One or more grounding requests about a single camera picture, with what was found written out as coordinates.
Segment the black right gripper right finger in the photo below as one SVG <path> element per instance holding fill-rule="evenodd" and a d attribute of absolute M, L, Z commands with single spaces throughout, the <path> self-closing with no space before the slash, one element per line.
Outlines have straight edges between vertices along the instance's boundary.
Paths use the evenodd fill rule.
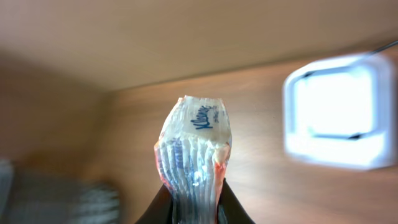
<path fill-rule="evenodd" d="M 226 179 L 223 180 L 217 212 L 217 224 L 254 224 Z"/>

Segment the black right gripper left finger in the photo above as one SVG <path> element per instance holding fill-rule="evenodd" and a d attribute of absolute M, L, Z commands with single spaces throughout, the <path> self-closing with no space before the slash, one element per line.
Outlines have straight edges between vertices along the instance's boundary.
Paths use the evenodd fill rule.
<path fill-rule="evenodd" d="M 172 196 L 167 187 L 162 185 L 136 224 L 172 224 L 172 214 Z"/>

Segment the red Kleenex tissue pack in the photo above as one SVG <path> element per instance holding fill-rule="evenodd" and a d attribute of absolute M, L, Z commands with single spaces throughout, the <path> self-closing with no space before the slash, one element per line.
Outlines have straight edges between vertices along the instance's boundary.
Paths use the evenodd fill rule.
<path fill-rule="evenodd" d="M 172 196 L 174 223 L 216 223 L 232 148 L 220 98 L 179 98 L 154 146 L 159 176 Z"/>

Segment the white barcode scanner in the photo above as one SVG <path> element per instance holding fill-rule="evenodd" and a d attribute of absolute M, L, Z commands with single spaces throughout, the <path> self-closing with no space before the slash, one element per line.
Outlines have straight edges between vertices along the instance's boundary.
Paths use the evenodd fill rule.
<path fill-rule="evenodd" d="M 396 66 L 383 54 L 311 62 L 284 81 L 284 150 L 296 160 L 373 170 L 397 163 Z"/>

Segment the grey plastic mesh basket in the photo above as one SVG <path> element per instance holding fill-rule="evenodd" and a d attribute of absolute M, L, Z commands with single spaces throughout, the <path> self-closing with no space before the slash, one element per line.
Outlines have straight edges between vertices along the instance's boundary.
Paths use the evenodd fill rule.
<path fill-rule="evenodd" d="M 119 192 L 104 183 L 19 170 L 1 160 L 1 224 L 120 224 Z"/>

